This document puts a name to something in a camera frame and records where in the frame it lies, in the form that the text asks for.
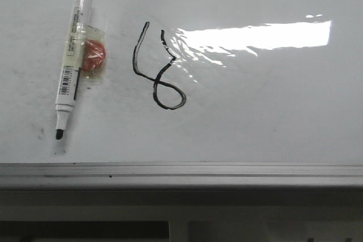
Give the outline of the white whiteboard marker black tip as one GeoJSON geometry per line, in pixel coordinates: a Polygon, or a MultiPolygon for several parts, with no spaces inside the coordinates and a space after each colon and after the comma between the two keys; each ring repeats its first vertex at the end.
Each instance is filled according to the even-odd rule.
{"type": "Polygon", "coordinates": [[[62,139],[75,107],[92,0],[73,0],[55,103],[56,140],[62,139]]]}

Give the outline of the red magnet taped to marker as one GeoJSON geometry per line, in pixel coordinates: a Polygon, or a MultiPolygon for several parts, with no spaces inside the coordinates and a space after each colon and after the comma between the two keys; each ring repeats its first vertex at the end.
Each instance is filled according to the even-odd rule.
{"type": "Polygon", "coordinates": [[[81,77],[100,78],[107,59],[105,32],[86,24],[79,24],[77,31],[82,57],[81,77]]]}

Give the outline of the white whiteboard surface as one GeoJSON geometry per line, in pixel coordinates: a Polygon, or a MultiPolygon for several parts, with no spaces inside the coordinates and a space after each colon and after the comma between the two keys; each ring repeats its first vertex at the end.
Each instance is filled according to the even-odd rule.
{"type": "Polygon", "coordinates": [[[362,163],[362,0],[93,0],[57,141],[72,1],[1,0],[1,162],[362,163]]]}

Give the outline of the grey aluminium whiteboard frame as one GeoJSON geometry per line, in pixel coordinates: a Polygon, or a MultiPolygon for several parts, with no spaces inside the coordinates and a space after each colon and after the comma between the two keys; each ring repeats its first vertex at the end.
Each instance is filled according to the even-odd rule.
{"type": "Polygon", "coordinates": [[[1,190],[362,188],[362,166],[287,163],[2,163],[1,190]]]}

